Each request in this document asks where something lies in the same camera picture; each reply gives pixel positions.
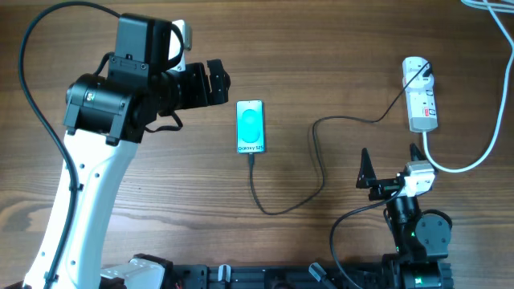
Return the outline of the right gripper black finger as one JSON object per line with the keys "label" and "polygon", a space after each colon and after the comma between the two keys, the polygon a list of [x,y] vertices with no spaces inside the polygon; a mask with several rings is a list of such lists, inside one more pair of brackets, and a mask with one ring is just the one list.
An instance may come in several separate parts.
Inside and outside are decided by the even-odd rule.
{"label": "right gripper black finger", "polygon": [[356,187],[358,189],[368,189],[375,185],[377,180],[376,174],[373,169],[372,162],[369,157],[367,148],[361,150],[361,165],[357,175]]}
{"label": "right gripper black finger", "polygon": [[415,143],[410,144],[410,158],[412,161],[424,161],[426,159],[424,153]]}

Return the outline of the blue smartphone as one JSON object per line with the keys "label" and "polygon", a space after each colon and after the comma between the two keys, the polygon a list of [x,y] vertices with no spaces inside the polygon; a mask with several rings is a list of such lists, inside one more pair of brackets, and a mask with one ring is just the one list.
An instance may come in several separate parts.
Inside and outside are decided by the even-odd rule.
{"label": "blue smartphone", "polygon": [[237,153],[265,151],[264,111],[261,100],[242,100],[236,103]]}

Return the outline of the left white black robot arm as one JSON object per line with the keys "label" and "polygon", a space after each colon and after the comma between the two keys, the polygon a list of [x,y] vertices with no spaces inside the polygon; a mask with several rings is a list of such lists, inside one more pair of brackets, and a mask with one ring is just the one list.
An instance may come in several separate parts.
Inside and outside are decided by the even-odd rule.
{"label": "left white black robot arm", "polygon": [[102,250],[122,179],[158,117],[224,104],[222,62],[187,63],[192,30],[183,20],[120,14],[113,51],[67,90],[63,168],[39,252],[21,288],[179,288],[169,260],[136,254],[103,268]]}

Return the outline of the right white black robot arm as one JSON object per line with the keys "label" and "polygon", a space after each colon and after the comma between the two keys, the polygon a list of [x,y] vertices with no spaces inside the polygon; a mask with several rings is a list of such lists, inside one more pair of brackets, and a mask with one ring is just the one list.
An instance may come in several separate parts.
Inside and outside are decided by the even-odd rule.
{"label": "right white black robot arm", "polygon": [[[368,149],[361,150],[356,187],[369,190],[373,204],[339,217],[329,234],[329,247],[346,288],[452,288],[448,257],[453,223],[440,210],[421,210],[418,197],[432,190],[436,169],[415,144],[411,161],[395,177],[377,178]],[[384,206],[382,214],[393,236],[396,252],[384,254],[370,270],[366,265],[345,266],[337,256],[334,234],[353,215]]]}

